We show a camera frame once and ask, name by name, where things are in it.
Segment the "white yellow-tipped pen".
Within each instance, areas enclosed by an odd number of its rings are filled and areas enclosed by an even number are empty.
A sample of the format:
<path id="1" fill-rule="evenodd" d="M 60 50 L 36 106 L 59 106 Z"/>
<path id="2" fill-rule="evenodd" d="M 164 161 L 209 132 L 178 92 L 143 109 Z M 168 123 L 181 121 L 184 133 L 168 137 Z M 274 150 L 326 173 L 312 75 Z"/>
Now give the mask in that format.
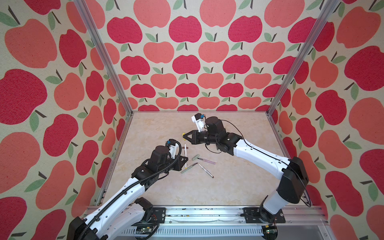
<path id="1" fill-rule="evenodd" d="M 187 157 L 187 145 L 186 145 L 186 143 L 184 144 L 184 153 L 185 153 L 185 157 Z"/>

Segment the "white brown-tipped pen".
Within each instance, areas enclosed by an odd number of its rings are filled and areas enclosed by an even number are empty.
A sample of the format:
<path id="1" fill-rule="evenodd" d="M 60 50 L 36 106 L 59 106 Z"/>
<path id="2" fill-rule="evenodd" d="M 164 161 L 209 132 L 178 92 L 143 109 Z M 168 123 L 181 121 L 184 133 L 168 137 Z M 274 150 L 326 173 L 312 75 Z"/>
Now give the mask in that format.
<path id="1" fill-rule="evenodd" d="M 207 173 L 211 178 L 214 178 L 214 175 L 212 175 L 203 165 L 199 164 L 199 166 L 203 169 L 205 173 Z"/>

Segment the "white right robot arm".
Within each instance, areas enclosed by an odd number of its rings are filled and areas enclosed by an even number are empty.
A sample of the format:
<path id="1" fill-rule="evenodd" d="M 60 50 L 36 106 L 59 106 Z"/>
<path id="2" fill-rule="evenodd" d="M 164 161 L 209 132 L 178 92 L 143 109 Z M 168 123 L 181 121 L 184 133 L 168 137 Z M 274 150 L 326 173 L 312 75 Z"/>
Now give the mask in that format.
<path id="1" fill-rule="evenodd" d="M 220 152 L 245 159 L 280 181 L 276 190 L 259 207 L 259 215 L 264 222 L 271 222 L 287 204 L 298 204 L 303 194 L 307 193 L 309 178 L 303 161 L 298 157 L 289 159 L 272 154 L 249 144 L 235 133 L 210 134 L 193 130 L 183 134 L 183 138 L 193 145 L 216 145 Z"/>

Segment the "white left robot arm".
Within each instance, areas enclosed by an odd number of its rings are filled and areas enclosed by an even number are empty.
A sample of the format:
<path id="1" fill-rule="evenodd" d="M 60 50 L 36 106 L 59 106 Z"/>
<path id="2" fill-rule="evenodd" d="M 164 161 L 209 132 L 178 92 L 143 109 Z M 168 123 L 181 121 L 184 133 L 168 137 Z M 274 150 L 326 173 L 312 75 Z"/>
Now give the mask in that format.
<path id="1" fill-rule="evenodd" d="M 131 178 L 105 204 L 81 219 L 71 221 L 68 240 L 115 240 L 131 226 L 149 227 L 157 231 L 160 224 L 153 220 L 153 205 L 143 198 L 145 191 L 171 171 L 181 171 L 188 158 L 182 156 L 182 145 L 170 139 L 157 146 L 151 157 L 137 167 Z"/>

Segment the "purple pen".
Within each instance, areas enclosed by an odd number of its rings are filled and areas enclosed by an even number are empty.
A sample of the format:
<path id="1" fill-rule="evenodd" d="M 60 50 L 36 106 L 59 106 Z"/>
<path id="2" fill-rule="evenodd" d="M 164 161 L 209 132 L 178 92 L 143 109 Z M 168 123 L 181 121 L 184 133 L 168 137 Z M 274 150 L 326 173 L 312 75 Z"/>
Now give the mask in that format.
<path id="1" fill-rule="evenodd" d="M 206 160 L 206 159 L 203 159 L 203 158 L 198 158 L 198 160 L 206 162 L 206 163 L 209 163 L 209 164 L 213 164 L 213 165 L 216 164 L 216 162 L 213 162 L 213 161 L 210 161 L 210 160 Z"/>

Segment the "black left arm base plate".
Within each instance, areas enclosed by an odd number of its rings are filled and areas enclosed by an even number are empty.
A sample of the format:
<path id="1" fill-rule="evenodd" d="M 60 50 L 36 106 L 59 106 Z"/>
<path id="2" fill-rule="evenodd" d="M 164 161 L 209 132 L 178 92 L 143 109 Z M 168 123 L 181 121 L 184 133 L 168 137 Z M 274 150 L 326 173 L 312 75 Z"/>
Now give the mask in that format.
<path id="1" fill-rule="evenodd" d="M 142 222 L 145 224 L 164 224 L 166 218 L 166 208 L 152 207 L 145 211 Z"/>

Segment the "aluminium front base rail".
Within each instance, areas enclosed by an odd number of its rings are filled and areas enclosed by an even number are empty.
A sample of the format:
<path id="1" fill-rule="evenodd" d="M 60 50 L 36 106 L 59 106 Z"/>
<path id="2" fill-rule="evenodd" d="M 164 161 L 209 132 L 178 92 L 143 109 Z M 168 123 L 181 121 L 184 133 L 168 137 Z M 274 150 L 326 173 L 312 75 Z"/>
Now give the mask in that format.
<path id="1" fill-rule="evenodd" d="M 166 208 L 165 223 L 149 237 L 149 227 L 131 226 L 115 240 L 334 240 L 320 208 L 286 207 L 284 224 L 247 224 L 252 206 L 154 206 Z"/>

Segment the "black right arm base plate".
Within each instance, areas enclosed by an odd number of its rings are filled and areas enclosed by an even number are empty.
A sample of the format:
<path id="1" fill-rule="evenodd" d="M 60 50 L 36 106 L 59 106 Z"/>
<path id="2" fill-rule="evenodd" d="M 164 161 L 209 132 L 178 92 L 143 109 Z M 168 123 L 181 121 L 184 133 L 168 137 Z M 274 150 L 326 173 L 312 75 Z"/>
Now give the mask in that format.
<path id="1" fill-rule="evenodd" d="M 277 214 L 273 215 L 268 211 L 259 208 L 243 208 L 241 217 L 244 217 L 247 224 L 284 224 L 286 223 L 285 216 L 282 210 L 279 210 Z"/>

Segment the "aluminium left rear corner post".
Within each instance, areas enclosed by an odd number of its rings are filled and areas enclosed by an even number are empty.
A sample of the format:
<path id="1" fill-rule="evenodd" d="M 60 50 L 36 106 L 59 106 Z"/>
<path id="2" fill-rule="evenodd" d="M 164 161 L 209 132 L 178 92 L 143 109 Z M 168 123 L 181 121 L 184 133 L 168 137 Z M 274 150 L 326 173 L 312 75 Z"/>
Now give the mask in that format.
<path id="1" fill-rule="evenodd" d="M 102 41 L 99 30 L 97 29 L 96 23 L 92 17 L 91 11 L 88 8 L 88 5 L 86 1 L 74 1 L 75 5 L 77 7 L 77 10 L 91 36 L 91 39 L 98 51 L 98 54 L 101 58 L 101 61 L 105 67 L 105 70 L 107 74 L 109 75 L 111 82 L 117 91 L 117 95 L 120 98 L 123 107 L 125 108 L 127 115 L 129 117 L 133 116 L 133 110 L 132 107 L 128 101 L 128 98 L 125 94 L 125 90 L 123 88 L 123 85 L 120 81 L 120 78 L 114 68 L 114 65 L 112 63 L 112 59 L 110 58 L 110 55 L 108 53 L 107 48 L 105 47 L 104 42 Z"/>

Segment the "aluminium corner post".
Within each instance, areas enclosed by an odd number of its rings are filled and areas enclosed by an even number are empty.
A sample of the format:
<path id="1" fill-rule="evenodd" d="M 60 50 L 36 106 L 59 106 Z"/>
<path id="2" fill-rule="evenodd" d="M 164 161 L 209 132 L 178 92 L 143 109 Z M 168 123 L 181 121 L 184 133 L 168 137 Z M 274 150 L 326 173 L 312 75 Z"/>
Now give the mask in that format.
<path id="1" fill-rule="evenodd" d="M 114 65 L 112 63 L 112 59 L 110 58 L 110 55 L 108 53 L 107 48 L 105 47 L 104 42 L 102 41 L 99 30 L 97 29 L 96 23 L 92 17 L 91 11 L 88 8 L 88 5 L 86 1 L 74 1 L 75 5 L 77 7 L 77 10 L 91 36 L 91 39 L 98 51 L 98 54 L 101 58 L 101 61 L 105 67 L 105 70 L 107 74 L 109 75 L 111 82 L 117 91 L 117 95 L 120 98 L 123 107 L 125 108 L 127 115 L 129 117 L 133 116 L 133 110 L 132 107 L 128 101 L 128 98 L 125 94 L 125 90 L 123 88 L 123 85 L 120 81 L 120 78 L 114 68 Z"/>
<path id="2" fill-rule="evenodd" d="M 306 41 L 303 43 L 303 47 L 299 50 L 299 54 L 296 56 L 296 59 L 293 62 L 292 67 L 290 68 L 276 96 L 271 102 L 271 105 L 266 112 L 268 117 L 271 117 L 274 110 L 277 108 L 279 102 L 281 101 L 281 98 L 283 97 L 284 93 L 288 89 L 290 82 L 294 79 L 294 76 L 296 75 L 302 63 L 304 62 L 307 54 L 310 52 L 310 50 L 314 46 L 315 41 L 318 39 L 321 31 L 323 30 L 326 23 L 328 22 L 328 19 L 333 14 L 335 9 L 338 7 L 339 3 L 341 3 L 341 1 L 336 1 L 336 0 L 329 0 L 325 3 L 324 7 L 320 12 L 319 17 L 317 18 L 317 20 L 314 23 L 314 26 L 310 30 Z"/>

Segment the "aluminium right rear corner post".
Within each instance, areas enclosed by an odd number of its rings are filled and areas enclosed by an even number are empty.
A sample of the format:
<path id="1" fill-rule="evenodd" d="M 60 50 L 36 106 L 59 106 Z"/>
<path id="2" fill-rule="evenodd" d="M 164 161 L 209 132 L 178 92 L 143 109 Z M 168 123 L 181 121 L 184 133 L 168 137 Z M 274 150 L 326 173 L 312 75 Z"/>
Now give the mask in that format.
<path id="1" fill-rule="evenodd" d="M 296 75 L 302 63 L 304 62 L 307 54 L 310 52 L 310 50 L 314 46 L 315 41 L 318 39 L 321 31 L 323 30 L 326 23 L 328 22 L 328 19 L 333 14 L 335 9 L 338 7 L 339 3 L 341 3 L 341 1 L 336 1 L 336 0 L 329 0 L 325 3 L 324 7 L 320 12 L 319 17 L 317 18 L 317 20 L 314 23 L 314 26 L 310 30 L 306 41 L 303 43 L 303 47 L 299 50 L 299 54 L 296 56 L 296 59 L 293 62 L 292 67 L 290 68 L 276 96 L 271 102 L 271 105 L 266 112 L 268 117 L 271 117 L 274 110 L 277 108 L 279 102 L 281 101 L 281 98 L 283 97 L 284 93 L 288 89 L 290 82 L 294 79 L 294 76 Z"/>

